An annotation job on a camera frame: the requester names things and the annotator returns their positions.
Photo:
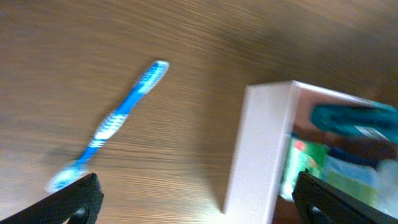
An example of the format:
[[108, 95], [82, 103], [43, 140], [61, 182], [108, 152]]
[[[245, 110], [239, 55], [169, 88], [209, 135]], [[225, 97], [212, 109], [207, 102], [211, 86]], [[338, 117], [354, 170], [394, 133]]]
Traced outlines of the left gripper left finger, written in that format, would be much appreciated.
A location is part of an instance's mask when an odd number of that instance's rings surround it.
[[103, 199], [99, 178], [91, 173], [1, 223], [95, 223]]

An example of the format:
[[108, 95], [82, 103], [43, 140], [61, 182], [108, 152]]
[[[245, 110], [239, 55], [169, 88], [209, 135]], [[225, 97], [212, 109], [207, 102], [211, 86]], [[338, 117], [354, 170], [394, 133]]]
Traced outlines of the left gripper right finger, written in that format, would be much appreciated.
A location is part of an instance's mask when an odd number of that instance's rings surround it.
[[397, 224], [387, 215], [301, 171], [292, 193], [300, 222], [336, 224]]

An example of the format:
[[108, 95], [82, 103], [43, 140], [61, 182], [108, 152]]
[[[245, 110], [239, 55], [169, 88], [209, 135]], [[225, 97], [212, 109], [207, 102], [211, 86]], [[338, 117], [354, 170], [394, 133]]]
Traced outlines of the green toothpaste box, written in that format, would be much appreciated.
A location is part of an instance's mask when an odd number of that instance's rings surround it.
[[293, 201], [297, 178], [301, 171], [309, 171], [319, 177], [330, 148], [325, 144], [292, 138], [282, 174], [279, 195], [286, 201]]

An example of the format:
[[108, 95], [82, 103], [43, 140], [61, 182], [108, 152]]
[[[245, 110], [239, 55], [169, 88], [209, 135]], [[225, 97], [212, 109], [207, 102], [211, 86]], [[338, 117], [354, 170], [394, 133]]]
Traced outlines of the clear pump soap bottle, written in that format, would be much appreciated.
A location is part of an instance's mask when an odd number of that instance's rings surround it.
[[397, 161], [381, 161], [376, 170], [376, 207], [380, 211], [397, 218]]

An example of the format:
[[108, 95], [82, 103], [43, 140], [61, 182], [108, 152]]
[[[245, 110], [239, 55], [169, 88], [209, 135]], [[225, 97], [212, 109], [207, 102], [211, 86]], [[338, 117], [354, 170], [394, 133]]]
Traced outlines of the blue white toothbrush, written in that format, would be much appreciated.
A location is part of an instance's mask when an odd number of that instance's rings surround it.
[[125, 99], [100, 123], [82, 154], [58, 171], [49, 181], [45, 190], [57, 192], [77, 181], [86, 173], [86, 165], [96, 152], [123, 126], [132, 109], [166, 75], [170, 63], [156, 60], [141, 75]]

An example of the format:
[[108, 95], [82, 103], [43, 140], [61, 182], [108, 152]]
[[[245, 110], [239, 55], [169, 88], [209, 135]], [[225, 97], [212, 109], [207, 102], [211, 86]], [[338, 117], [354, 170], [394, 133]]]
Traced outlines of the blue mouthwash bottle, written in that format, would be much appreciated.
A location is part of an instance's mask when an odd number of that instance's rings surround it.
[[310, 121], [322, 131], [397, 144], [397, 110], [346, 105], [315, 105]]

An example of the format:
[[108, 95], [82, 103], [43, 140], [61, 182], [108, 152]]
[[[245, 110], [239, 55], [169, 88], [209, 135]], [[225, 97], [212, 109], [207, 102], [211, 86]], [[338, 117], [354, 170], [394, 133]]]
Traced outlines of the green white soap packet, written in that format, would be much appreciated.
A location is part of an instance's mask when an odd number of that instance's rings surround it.
[[377, 207], [379, 177], [372, 167], [327, 156], [320, 178], [357, 200]]

